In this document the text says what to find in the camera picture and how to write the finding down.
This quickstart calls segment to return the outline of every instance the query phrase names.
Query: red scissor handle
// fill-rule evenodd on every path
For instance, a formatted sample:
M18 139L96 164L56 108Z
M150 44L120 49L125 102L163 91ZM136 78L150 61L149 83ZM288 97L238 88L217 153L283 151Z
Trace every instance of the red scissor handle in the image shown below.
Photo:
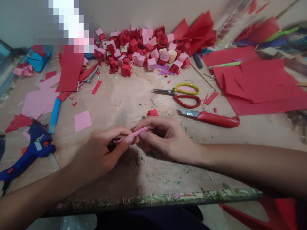
M196 105L187 105L183 103L179 98L189 98L189 99L195 99L196 100ZM201 99L197 96L194 95L179 95L175 94L174 99L183 107L188 108L188 109L194 109L197 108L198 106L201 105Z
M240 124L240 119L238 116L230 118L213 113L208 113L206 111L201 112L197 116L197 119L225 128L235 128L238 127Z

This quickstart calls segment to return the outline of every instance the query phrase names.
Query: yellow scissor handle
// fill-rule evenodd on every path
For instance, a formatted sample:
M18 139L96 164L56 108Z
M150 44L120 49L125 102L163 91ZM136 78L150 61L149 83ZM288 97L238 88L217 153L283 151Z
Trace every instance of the yellow scissor handle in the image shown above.
M179 86L191 87L191 88L195 89L196 92L189 92L189 91L185 91L185 90L182 90L182 89L177 89ZM196 85L193 85L193 84L190 84L190 83L181 83L181 84L176 85L174 87L174 91L177 92L177 93L183 93L183 94L188 94L188 95L197 95L197 94L199 94L200 89Z

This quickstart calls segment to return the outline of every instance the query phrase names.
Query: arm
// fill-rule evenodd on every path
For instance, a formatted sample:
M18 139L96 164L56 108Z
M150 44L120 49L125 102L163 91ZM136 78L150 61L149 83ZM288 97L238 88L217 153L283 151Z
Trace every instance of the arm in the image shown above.
M307 199L305 152L257 145L201 145L189 138L177 119L170 117L148 117L139 122L135 131L144 126L152 131L140 133L136 143L144 139L171 159L237 176L284 194Z
M111 171L133 138L126 138L112 152L107 145L131 133L120 126L94 131L70 164L0 198L0 229L26 229L57 202Z

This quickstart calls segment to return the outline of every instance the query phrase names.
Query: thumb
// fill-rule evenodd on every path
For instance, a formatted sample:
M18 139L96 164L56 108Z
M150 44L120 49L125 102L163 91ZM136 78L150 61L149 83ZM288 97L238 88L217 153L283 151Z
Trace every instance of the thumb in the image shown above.
M114 158L117 160L121 157L121 155L126 152L126 150L129 148L130 144L133 142L133 137L127 137L123 139L116 147L115 149L110 153Z
M161 151L165 150L167 147L165 139L152 132L141 132L139 135L148 144L160 149Z

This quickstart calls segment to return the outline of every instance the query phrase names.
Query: forearm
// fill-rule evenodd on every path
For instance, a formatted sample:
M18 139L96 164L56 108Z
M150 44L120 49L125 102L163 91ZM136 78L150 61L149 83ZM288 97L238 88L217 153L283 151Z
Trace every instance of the forearm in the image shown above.
M26 229L82 185L68 167L0 198L0 229Z
M201 145L199 165L307 199L307 153L269 146Z

